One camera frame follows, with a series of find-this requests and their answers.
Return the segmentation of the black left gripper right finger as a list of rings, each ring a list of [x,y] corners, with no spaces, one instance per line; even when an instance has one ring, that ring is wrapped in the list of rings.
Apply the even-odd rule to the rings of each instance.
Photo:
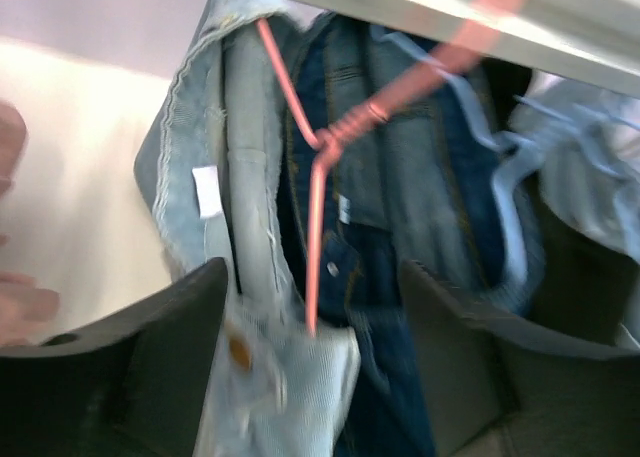
[[[635,456],[639,356],[529,322],[400,268],[440,456]]]

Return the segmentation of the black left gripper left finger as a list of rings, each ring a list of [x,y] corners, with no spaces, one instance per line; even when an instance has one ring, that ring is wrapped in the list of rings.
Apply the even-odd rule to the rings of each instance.
[[[228,280],[214,258],[108,317],[2,348],[2,455],[192,455]]]

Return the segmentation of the light blue denim skirt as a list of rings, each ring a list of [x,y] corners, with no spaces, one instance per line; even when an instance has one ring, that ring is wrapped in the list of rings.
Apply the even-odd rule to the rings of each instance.
[[[329,456],[360,355],[351,330],[308,334],[284,257],[280,90],[260,19],[285,43],[304,15],[287,0],[207,1],[134,174],[173,276],[217,257],[230,273],[196,454]]]

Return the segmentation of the pink wire hanger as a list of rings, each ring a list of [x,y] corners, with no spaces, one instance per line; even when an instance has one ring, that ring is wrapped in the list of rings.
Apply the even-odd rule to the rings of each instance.
[[[307,234],[305,323],[310,335],[316,334],[323,231],[324,196],[329,170],[339,161],[344,147],[374,125],[386,122],[403,106],[435,90],[446,74],[463,73],[479,55],[498,40],[501,19],[518,13],[525,0],[473,0],[472,15],[461,24],[451,41],[434,49],[436,62],[416,63],[373,97],[352,108],[327,129],[313,131],[275,42],[269,23],[262,18],[257,30],[271,60],[280,87],[307,144],[316,150],[311,172]]]

